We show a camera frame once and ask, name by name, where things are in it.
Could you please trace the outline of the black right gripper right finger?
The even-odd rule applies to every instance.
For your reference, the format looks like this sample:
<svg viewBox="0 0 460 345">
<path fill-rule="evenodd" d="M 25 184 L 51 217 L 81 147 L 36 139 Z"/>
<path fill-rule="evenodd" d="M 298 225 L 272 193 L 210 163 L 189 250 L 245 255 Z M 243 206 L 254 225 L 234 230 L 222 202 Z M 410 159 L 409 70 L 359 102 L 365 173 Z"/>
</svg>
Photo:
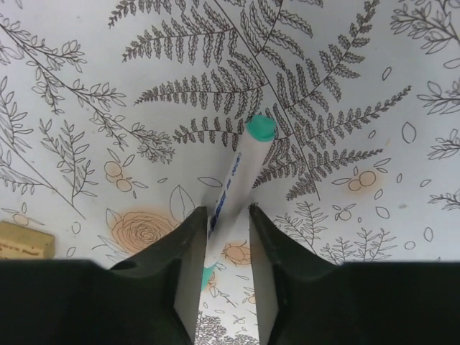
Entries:
<svg viewBox="0 0 460 345">
<path fill-rule="evenodd" d="M 459 264 L 334 265 L 249 208 L 261 344 L 457 344 Z"/>
</svg>

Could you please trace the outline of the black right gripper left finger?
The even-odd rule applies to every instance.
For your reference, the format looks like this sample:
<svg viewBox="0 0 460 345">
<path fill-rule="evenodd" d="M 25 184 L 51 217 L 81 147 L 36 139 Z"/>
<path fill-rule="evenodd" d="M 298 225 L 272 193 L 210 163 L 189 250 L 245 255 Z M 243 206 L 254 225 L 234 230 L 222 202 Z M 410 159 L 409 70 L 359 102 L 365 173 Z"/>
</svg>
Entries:
<svg viewBox="0 0 460 345">
<path fill-rule="evenodd" d="M 3 344 L 192 344 L 208 214 L 106 269 L 90 260 L 1 261 Z"/>
</svg>

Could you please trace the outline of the teal cap white marker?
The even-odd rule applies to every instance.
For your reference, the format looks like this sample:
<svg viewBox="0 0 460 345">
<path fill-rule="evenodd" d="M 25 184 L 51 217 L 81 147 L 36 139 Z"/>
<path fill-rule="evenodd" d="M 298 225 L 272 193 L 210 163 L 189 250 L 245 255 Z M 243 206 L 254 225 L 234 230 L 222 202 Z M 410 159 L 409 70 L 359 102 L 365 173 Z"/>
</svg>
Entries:
<svg viewBox="0 0 460 345">
<path fill-rule="evenodd" d="M 275 120 L 260 114 L 254 115 L 244 129 L 209 218 L 202 289 L 206 288 L 215 270 L 229 232 L 247 205 L 252 186 L 262 170 L 275 136 Z"/>
</svg>

